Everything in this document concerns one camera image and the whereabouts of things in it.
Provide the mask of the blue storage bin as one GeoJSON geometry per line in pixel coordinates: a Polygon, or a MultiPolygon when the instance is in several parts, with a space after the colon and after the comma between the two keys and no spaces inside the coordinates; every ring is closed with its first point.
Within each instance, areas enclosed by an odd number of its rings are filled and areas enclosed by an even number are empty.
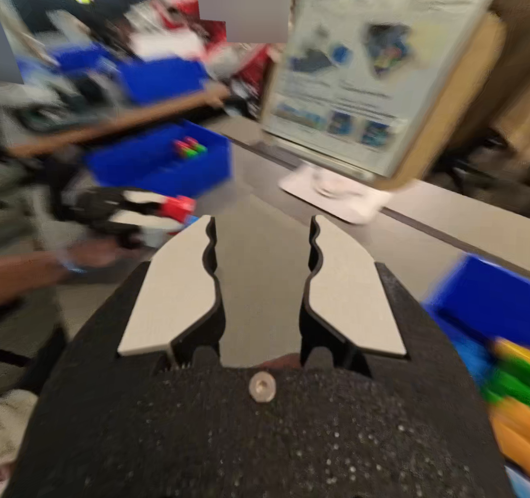
{"type": "Polygon", "coordinates": [[[197,198],[231,177],[231,145],[227,137],[184,121],[164,124],[91,151],[85,155],[84,165],[103,187],[197,198]],[[178,157],[172,142],[184,136],[205,145],[208,153],[191,159],[178,157]]]}
{"type": "Polygon", "coordinates": [[[125,98],[136,105],[153,104],[201,91],[209,80],[201,62],[180,57],[149,61],[121,58],[96,43],[53,46],[48,52],[66,75],[108,71],[125,98]]]}
{"type": "MultiPolygon", "coordinates": [[[[467,255],[423,306],[452,342],[480,394],[494,363],[496,338],[529,347],[529,279],[478,256],[467,255]]],[[[529,497],[529,476],[503,458],[514,494],[529,497]]]]}

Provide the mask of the red mega block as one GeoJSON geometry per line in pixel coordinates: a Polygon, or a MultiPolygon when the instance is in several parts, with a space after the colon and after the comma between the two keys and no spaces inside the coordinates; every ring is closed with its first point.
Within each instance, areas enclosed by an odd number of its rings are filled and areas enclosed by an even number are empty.
{"type": "Polygon", "coordinates": [[[160,204],[157,214],[164,218],[185,223],[194,215],[196,201],[186,196],[166,197],[160,204]]]}

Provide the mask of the instruction board on white stand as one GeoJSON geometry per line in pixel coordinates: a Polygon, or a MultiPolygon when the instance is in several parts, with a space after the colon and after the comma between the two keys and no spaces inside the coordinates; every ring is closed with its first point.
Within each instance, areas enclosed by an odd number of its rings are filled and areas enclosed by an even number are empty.
{"type": "Polygon", "coordinates": [[[492,0],[300,0],[261,118],[288,194],[369,223],[445,148],[496,60],[492,0]]]}

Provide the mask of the cluster of mega block bridges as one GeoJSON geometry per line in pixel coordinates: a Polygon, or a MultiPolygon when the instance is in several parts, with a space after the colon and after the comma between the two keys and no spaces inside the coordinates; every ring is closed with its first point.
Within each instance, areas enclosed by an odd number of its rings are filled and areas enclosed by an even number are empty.
{"type": "Polygon", "coordinates": [[[208,153],[208,148],[191,136],[175,139],[172,145],[177,156],[182,159],[191,159],[208,153]]]}

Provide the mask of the wooden table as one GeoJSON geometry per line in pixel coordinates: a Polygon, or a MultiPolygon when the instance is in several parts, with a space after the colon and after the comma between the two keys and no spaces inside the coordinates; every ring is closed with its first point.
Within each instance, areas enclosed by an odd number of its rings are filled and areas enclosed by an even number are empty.
{"type": "Polygon", "coordinates": [[[221,107],[230,96],[230,90],[221,83],[209,83],[205,89],[188,95],[125,110],[116,117],[105,119],[69,131],[61,131],[30,143],[16,144],[5,149],[5,154],[13,158],[30,158],[47,155],[67,146],[89,145],[100,140],[138,130],[151,124],[168,121],[190,110],[203,106],[221,107]]]}

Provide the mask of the pile of mega blocks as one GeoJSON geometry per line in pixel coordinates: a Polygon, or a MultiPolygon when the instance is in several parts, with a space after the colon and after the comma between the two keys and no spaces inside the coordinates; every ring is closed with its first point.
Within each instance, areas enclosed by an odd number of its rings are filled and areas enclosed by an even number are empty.
{"type": "Polygon", "coordinates": [[[491,350],[481,395],[501,453],[529,476],[529,347],[498,337],[491,350]]]}

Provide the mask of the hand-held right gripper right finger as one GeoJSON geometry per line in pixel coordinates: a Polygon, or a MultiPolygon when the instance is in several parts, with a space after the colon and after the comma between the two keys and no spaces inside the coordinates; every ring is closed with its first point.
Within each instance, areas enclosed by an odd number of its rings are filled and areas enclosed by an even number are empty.
{"type": "Polygon", "coordinates": [[[405,358],[406,346],[371,254],[323,215],[311,219],[309,245],[299,316],[301,362],[318,347],[327,348],[333,362],[354,362],[362,352],[405,358]]]}

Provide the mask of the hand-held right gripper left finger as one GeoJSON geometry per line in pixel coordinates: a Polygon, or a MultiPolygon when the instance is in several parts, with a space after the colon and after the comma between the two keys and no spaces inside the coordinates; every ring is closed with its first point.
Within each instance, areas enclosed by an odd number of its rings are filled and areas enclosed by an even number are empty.
{"type": "Polygon", "coordinates": [[[216,222],[204,215],[152,257],[122,339],[119,356],[164,352],[173,363],[192,362],[195,350],[220,356],[226,328],[215,275],[216,222]]]}

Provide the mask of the person's left hand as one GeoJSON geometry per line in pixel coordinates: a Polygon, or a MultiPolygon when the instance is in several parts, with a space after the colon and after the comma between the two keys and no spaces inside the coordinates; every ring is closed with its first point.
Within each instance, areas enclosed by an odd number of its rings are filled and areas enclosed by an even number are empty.
{"type": "Polygon", "coordinates": [[[135,251],[119,246],[113,237],[106,237],[78,241],[63,250],[62,254],[57,257],[66,257],[91,270],[112,266],[119,260],[135,255],[135,251]]]}

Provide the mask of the person's left forearm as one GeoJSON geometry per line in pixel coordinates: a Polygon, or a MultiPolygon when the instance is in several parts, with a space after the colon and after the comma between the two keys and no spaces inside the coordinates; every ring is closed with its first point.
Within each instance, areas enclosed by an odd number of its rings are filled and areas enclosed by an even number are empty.
{"type": "Polygon", "coordinates": [[[1,305],[28,292],[49,287],[68,275],[53,252],[1,257],[1,305]]]}

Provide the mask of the tan curtain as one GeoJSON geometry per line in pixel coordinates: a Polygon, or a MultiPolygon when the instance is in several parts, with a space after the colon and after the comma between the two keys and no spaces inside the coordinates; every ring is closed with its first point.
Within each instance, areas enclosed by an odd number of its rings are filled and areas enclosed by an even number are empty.
{"type": "Polygon", "coordinates": [[[495,67],[494,127],[511,144],[529,139],[529,0],[495,0],[493,9],[505,27],[506,39],[495,67]]]}

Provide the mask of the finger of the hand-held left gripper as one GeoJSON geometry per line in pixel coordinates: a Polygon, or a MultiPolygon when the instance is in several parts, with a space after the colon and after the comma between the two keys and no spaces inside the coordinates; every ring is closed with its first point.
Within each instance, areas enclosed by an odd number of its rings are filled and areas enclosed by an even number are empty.
{"type": "Polygon", "coordinates": [[[161,231],[172,234],[184,229],[184,224],[168,217],[144,215],[130,210],[119,210],[110,218],[110,223],[138,226],[143,232],[161,231]]]}
{"type": "Polygon", "coordinates": [[[162,205],[166,202],[166,196],[150,191],[126,189],[122,191],[125,202],[137,205],[162,205]]]}

